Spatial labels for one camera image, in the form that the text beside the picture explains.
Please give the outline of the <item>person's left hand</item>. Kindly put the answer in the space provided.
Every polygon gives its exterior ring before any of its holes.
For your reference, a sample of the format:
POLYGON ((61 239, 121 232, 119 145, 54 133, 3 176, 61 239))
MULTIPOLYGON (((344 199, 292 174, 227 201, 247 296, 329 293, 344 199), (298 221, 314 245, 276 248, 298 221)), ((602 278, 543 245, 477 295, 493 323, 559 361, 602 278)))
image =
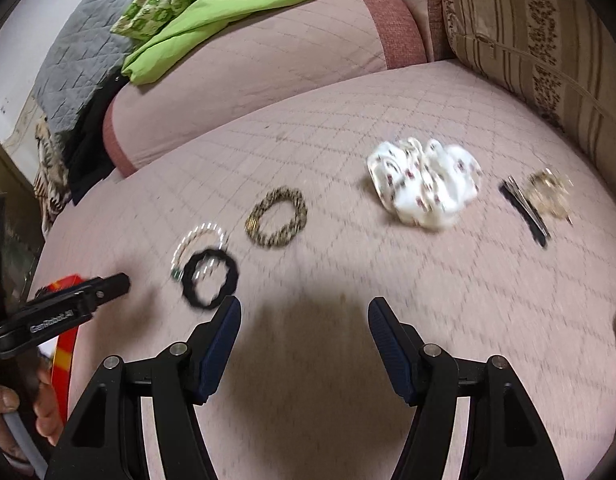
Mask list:
MULTIPOLYGON (((38 369, 37 377, 39 389, 34 402, 34 411, 37 416, 36 428, 40 436, 46 438, 50 445, 56 445, 64 428, 60 412, 58 411, 58 399, 51 384, 50 370, 42 363, 38 369)), ((8 426, 3 420, 3 415, 13 413, 18 409, 20 399, 17 394, 3 386, 0 386, 0 448, 2 452, 16 458, 26 460, 26 457, 15 439, 12 437, 8 426)))

